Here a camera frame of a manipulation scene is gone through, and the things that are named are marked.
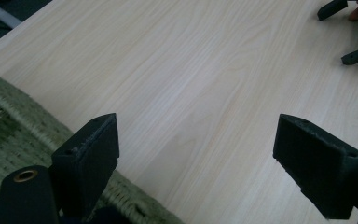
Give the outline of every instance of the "light wood grain surface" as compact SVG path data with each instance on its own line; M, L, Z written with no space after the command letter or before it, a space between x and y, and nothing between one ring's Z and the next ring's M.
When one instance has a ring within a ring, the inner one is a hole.
M0 40L0 76L78 130L117 113L118 170L186 223L328 222L272 159L281 113L358 148L355 4L53 1Z

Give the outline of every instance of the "screw hole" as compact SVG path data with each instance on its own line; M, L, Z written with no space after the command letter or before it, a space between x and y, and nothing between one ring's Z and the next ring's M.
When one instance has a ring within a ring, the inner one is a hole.
M14 182L17 182L17 183L25 182L30 179L33 179L35 176L37 176L36 170L23 171L23 172L17 174L16 176L14 176Z

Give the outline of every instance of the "green mesh mat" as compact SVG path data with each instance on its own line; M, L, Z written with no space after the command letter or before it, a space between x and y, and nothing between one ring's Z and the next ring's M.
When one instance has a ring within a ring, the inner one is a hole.
M72 133L38 103L0 78L0 183L30 165L51 165L51 153ZM113 205L131 223L182 223L114 171L98 207Z

